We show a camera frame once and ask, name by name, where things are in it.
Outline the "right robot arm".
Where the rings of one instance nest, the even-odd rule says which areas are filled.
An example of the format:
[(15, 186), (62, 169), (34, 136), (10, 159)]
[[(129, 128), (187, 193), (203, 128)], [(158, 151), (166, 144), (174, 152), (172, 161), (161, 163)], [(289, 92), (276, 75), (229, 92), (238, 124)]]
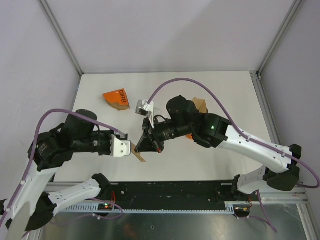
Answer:
[(136, 153), (162, 153), (165, 141), (191, 135), (204, 148), (220, 148), (250, 158), (262, 166), (247, 174), (235, 176), (231, 196), (242, 201), (253, 192), (270, 187), (289, 192), (297, 185), (300, 168), (292, 158), (291, 147), (255, 140), (230, 120), (213, 113), (201, 113), (195, 103), (179, 95), (166, 105), (169, 118), (158, 121), (154, 104), (139, 100), (135, 112), (144, 116), (142, 136), (135, 147)]

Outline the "orange coffee filter box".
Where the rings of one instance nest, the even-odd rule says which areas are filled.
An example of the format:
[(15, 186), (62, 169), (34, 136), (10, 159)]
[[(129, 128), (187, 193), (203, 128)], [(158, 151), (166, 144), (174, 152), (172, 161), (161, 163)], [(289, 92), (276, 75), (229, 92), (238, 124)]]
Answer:
[(103, 93), (102, 96), (108, 105), (118, 111), (130, 109), (129, 99), (124, 88)]

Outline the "brown paper coffee filter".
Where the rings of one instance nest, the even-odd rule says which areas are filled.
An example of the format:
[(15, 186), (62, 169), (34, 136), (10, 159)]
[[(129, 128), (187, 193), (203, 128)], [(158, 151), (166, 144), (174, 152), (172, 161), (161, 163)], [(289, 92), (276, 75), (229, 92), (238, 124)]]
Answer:
[(200, 98), (196, 98), (194, 97), (192, 99), (192, 102), (195, 104), (196, 109), (201, 113), (208, 113), (208, 109), (207, 109), (207, 104), (206, 101), (204, 99), (200, 99)]

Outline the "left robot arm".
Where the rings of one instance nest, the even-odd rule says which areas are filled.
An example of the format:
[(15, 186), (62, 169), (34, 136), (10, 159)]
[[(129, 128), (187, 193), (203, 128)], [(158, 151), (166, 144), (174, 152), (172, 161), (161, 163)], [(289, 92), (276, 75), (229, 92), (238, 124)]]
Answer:
[(96, 173), (88, 180), (57, 192), (45, 192), (51, 178), (75, 153), (100, 156), (128, 155), (127, 134), (99, 122), (91, 111), (51, 109), (39, 120), (28, 150), (28, 163), (13, 195), (0, 202), (0, 225), (8, 231), (19, 222), (19, 214), (29, 204), (23, 233), (42, 228), (60, 211), (88, 199), (112, 199), (111, 183)]

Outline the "clear glass dripper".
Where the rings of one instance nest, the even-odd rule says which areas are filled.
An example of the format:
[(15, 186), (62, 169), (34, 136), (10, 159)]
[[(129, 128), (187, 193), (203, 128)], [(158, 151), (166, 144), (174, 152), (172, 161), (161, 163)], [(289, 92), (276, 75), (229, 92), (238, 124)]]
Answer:
[(155, 108), (153, 109), (153, 115), (154, 115), (154, 116), (162, 116), (163, 113), (162, 113), (161, 109), (155, 107)]

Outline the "orange glass carafe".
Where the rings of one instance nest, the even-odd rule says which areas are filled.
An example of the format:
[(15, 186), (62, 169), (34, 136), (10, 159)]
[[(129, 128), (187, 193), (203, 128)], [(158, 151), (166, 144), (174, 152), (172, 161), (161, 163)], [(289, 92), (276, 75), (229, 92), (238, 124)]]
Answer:
[(190, 140), (192, 140), (192, 139), (193, 139), (192, 134), (188, 134), (188, 135), (186, 135), (186, 137), (187, 137), (188, 139), (190, 139)]

